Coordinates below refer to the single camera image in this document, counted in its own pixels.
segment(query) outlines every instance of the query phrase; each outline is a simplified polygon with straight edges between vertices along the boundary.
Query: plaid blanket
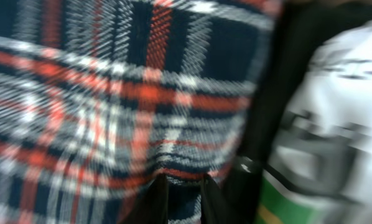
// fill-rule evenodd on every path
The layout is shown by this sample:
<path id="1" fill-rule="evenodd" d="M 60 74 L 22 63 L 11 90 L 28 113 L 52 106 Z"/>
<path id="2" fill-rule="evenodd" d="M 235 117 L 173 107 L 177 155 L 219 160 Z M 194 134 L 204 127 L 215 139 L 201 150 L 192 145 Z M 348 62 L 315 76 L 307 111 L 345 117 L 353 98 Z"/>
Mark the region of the plaid blanket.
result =
<path id="1" fill-rule="evenodd" d="M 116 223 L 167 174 L 201 215 L 264 66 L 276 1 L 0 0 L 0 223 Z"/>

